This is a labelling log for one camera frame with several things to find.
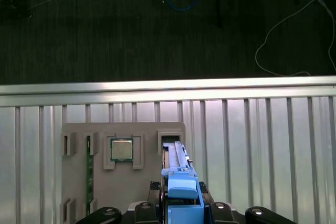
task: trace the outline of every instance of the metal slat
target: metal slat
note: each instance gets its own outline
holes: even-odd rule
[[[85,123],[85,105],[69,105],[67,106],[67,122],[68,123]]]
[[[185,125],[185,147],[188,150],[189,158],[193,160],[194,158],[194,145],[192,138],[192,103],[190,101],[182,102],[182,119]]]
[[[108,123],[109,122],[109,105],[108,104],[92,104],[90,106],[92,123]]]
[[[122,105],[122,114],[123,114],[123,121],[125,123],[133,122],[133,110],[132,110],[132,103],[124,103]]]
[[[205,101],[208,187],[215,201],[226,201],[222,101]]]
[[[15,168],[15,108],[0,108],[0,223],[16,223]]]
[[[228,100],[227,109],[232,204],[238,211],[244,212],[249,205],[249,194],[252,193],[248,189],[250,178],[247,168],[247,125],[244,100]]]
[[[21,222],[40,223],[39,107],[20,109]]]
[[[122,103],[113,104],[113,120],[114,123],[122,123],[124,121]]]
[[[160,122],[178,121],[177,111],[177,102],[160,102]]]
[[[54,107],[46,106],[42,109],[43,113],[43,144],[41,146],[41,160],[40,160],[40,174],[43,176],[41,182],[43,186],[40,187],[43,192],[43,219],[42,223],[53,223],[55,213],[55,140],[54,138]]]
[[[300,223],[315,223],[308,99],[292,99],[293,136]]]
[[[275,173],[275,211],[292,220],[287,99],[271,99],[270,105]]]
[[[55,210],[55,214],[52,217],[54,223],[61,224],[60,220],[60,205],[62,202],[62,153],[61,153],[61,141],[60,136],[62,133],[62,126],[66,123],[65,116],[63,113],[65,112],[62,106],[54,106],[54,140],[55,140],[55,148],[54,148],[54,157],[55,157],[55,173],[53,177],[54,188],[53,188],[53,208]]]
[[[249,100],[253,205],[271,209],[266,100]]]
[[[204,102],[192,102],[191,111],[194,141],[194,166],[200,181],[208,184]]]
[[[136,107],[138,122],[155,122],[154,102],[139,102]]]

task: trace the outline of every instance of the screw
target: screw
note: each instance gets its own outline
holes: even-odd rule
[[[107,209],[104,211],[104,215],[114,215],[115,211],[113,209]]]
[[[222,203],[216,203],[215,206],[219,209],[223,209],[224,205]]]
[[[252,209],[252,212],[254,212],[256,215],[262,215],[263,214],[262,211],[258,208]]]
[[[142,208],[150,208],[151,205],[145,202],[145,203],[142,203],[142,204],[141,204],[141,207],[142,207]]]

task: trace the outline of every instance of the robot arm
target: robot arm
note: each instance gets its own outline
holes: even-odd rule
[[[144,202],[132,203],[122,214],[103,207],[77,224],[293,224],[264,207],[251,207],[245,215],[230,204],[215,202],[203,182],[198,181],[192,161],[180,142],[164,143],[161,181],[151,182]]]

